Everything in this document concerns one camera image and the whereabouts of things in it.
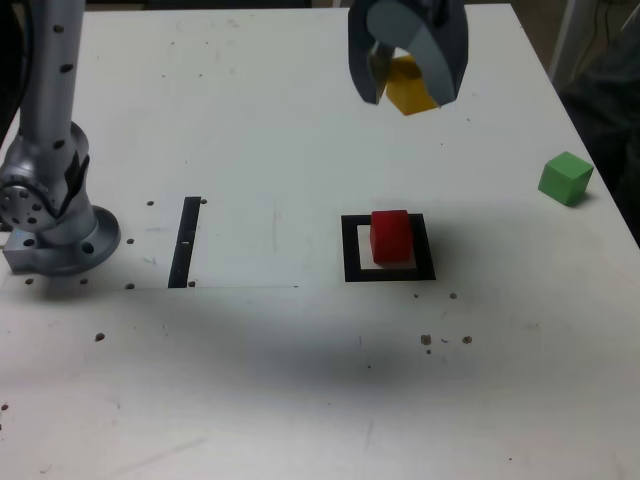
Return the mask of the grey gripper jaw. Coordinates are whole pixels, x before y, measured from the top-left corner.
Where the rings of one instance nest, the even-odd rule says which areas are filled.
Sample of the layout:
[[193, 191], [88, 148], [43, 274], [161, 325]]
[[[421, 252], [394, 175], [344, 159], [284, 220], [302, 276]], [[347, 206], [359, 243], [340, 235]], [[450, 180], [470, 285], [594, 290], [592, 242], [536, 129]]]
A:
[[397, 49], [408, 52], [434, 102], [454, 102], [468, 63], [469, 33], [462, 1], [378, 1], [366, 16], [374, 39], [369, 62], [377, 88], [390, 78]]
[[375, 0], [354, 1], [348, 12], [349, 72], [362, 100], [373, 105], [384, 93], [395, 52], [369, 32], [367, 18], [375, 4]]

